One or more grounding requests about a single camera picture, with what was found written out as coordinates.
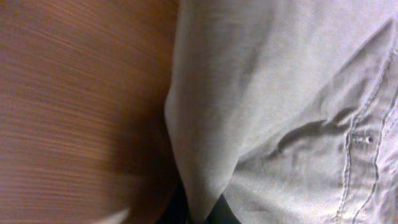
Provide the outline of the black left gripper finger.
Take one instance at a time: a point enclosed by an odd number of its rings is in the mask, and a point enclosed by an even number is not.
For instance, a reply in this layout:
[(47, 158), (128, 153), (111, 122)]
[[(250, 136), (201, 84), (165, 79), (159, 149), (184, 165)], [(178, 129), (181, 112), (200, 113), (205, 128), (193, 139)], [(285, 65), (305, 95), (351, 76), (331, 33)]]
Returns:
[[(188, 209), (187, 196), (181, 180), (175, 188), (167, 208), (157, 220), (157, 224), (195, 224)], [(241, 224), (232, 212), (223, 194), (203, 222), (197, 224)]]

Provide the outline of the grey shorts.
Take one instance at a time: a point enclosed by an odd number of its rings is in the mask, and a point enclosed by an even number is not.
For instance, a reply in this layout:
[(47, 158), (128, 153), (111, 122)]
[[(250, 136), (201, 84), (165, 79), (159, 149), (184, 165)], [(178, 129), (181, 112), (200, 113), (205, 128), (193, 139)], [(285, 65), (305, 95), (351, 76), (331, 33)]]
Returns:
[(195, 223), (396, 223), (397, 2), (180, 1), (165, 120)]

